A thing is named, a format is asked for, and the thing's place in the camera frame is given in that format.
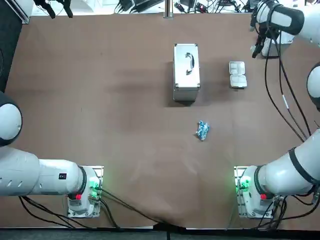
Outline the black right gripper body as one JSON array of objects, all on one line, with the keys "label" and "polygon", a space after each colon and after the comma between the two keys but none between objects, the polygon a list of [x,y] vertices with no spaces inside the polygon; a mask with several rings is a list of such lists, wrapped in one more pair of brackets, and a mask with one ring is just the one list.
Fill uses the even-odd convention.
[{"label": "black right gripper body", "polygon": [[269,30],[267,28],[267,24],[265,22],[260,23],[258,26],[258,38],[257,41],[259,43],[265,42],[267,38],[270,37]]}]

